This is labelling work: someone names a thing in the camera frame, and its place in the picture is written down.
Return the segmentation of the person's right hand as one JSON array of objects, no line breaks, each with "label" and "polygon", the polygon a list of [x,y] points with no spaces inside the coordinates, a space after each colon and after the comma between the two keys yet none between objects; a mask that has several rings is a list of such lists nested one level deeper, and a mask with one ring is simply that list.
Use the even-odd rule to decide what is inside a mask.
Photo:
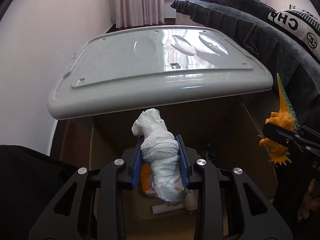
[{"label": "person's right hand", "polygon": [[315,178],[310,181],[308,190],[303,198],[302,207],[298,211],[298,220],[307,219],[310,215],[311,202],[313,200],[311,194],[315,187]]}]

